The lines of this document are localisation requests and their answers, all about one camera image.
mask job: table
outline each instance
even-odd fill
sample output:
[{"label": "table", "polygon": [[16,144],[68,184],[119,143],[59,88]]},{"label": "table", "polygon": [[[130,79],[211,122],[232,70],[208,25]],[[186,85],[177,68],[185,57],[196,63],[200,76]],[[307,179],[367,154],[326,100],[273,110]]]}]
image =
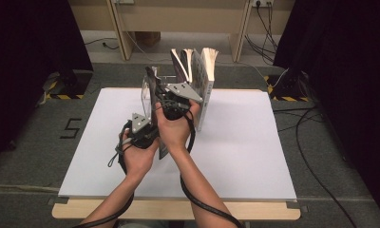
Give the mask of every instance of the table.
[{"label": "table", "polygon": [[[121,167],[115,163],[109,168],[107,163],[131,112],[143,110],[140,94],[138,88],[102,89],[59,193],[69,200],[54,205],[54,217],[85,218],[123,179]],[[217,125],[231,132],[235,126],[238,133],[217,131]],[[179,170],[169,155],[161,161],[157,157],[121,218],[193,219],[181,191]],[[300,217],[267,93],[213,90],[192,157],[238,219]]]},{"label": "table", "polygon": [[107,0],[124,60],[134,47],[134,31],[229,33],[232,58],[240,57],[250,0]]}]

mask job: person's left hand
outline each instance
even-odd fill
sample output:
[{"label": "person's left hand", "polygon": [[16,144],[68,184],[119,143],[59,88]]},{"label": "person's left hand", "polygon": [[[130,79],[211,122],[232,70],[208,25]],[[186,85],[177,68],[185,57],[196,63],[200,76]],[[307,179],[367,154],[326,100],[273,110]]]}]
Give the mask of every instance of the person's left hand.
[{"label": "person's left hand", "polygon": [[[127,139],[129,130],[125,130],[123,133],[123,140]],[[160,139],[155,139],[152,144],[146,149],[137,148],[131,143],[123,145],[124,151],[124,163],[127,169],[127,176],[135,176],[142,179],[145,174],[151,169],[152,162],[154,160],[155,152],[160,146]]]}]

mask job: person's hand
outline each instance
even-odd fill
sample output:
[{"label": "person's hand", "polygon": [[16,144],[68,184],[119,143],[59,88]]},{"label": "person's hand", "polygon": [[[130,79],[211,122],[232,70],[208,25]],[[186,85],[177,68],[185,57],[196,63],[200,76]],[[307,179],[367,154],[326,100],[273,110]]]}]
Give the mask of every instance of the person's hand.
[{"label": "person's hand", "polygon": [[[123,133],[123,140],[127,139],[128,132],[129,130],[127,129]],[[124,144],[124,163],[127,168],[127,176],[130,175],[142,179],[151,169],[155,152],[159,146],[159,138],[155,139],[146,149],[137,148],[136,146],[131,145],[131,143]]]},{"label": "person's hand", "polygon": [[[193,119],[200,111],[200,106],[190,100],[190,110],[187,117]],[[185,148],[187,138],[190,135],[190,127],[187,120],[181,117],[175,121],[167,120],[163,114],[161,103],[156,103],[156,116],[158,119],[158,129],[163,143],[170,152]]]}]

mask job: finger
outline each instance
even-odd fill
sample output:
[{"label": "finger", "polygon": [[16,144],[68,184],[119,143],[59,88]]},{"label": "finger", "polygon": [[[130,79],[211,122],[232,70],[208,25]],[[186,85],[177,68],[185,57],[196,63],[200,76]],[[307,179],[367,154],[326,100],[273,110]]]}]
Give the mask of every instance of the finger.
[{"label": "finger", "polygon": [[166,119],[166,117],[163,114],[163,108],[161,103],[155,103],[155,114],[157,116],[157,119],[160,121]]},{"label": "finger", "polygon": [[152,144],[148,147],[149,150],[151,150],[152,152],[156,152],[157,149],[160,147],[160,138],[157,137],[153,142]]},{"label": "finger", "polygon": [[200,111],[200,105],[193,100],[190,100],[190,105],[191,113],[193,113],[193,116],[196,116]]},{"label": "finger", "polygon": [[128,133],[130,132],[129,129],[125,129],[123,132],[123,141],[128,138]]}]

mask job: person's arm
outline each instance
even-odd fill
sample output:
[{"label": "person's arm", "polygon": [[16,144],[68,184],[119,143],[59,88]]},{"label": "person's arm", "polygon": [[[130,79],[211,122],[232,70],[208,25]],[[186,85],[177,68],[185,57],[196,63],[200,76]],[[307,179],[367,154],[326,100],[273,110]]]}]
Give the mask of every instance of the person's arm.
[{"label": "person's arm", "polygon": [[[200,111],[200,106],[192,101],[190,104],[190,112],[193,115],[187,113],[187,116],[192,118]],[[203,203],[230,214],[222,199],[197,168],[185,147],[187,138],[190,135],[190,128],[187,120],[184,117],[175,121],[167,120],[163,114],[160,103],[157,103],[156,109],[161,140],[167,146],[169,153],[178,166],[181,177],[189,192]],[[193,202],[191,205],[198,227],[236,227],[231,221],[208,212],[198,207]]]},{"label": "person's arm", "polygon": [[[123,140],[127,138],[128,131],[123,134]],[[139,149],[135,146],[129,147],[124,152],[124,163],[127,168],[127,175],[124,180],[113,190],[112,193],[87,217],[81,224],[104,219],[109,217],[125,206],[134,190],[143,180],[145,174],[151,169],[152,161],[156,150],[159,147],[159,140],[155,140],[147,149]],[[116,220],[96,226],[113,227]]]}]

